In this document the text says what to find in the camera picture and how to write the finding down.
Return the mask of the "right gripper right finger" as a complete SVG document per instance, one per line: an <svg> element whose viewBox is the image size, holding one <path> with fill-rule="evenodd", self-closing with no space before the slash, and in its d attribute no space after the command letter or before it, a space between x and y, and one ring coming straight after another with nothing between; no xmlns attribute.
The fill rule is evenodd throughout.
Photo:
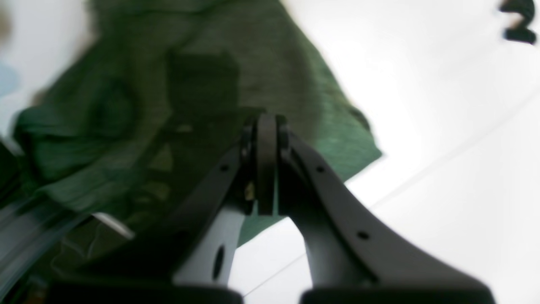
<svg viewBox="0 0 540 304"><path fill-rule="evenodd" d="M305 242L302 304L493 304L484 283L382 223L278 116L278 211Z"/></svg>

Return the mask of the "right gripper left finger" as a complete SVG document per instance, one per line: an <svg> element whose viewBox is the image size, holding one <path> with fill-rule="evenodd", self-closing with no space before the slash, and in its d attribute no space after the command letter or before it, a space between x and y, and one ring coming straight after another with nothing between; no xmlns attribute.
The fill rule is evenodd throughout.
<svg viewBox="0 0 540 304"><path fill-rule="evenodd" d="M274 214L278 118L262 114L151 229L51 285L46 304L241 304L227 288L246 216Z"/></svg>

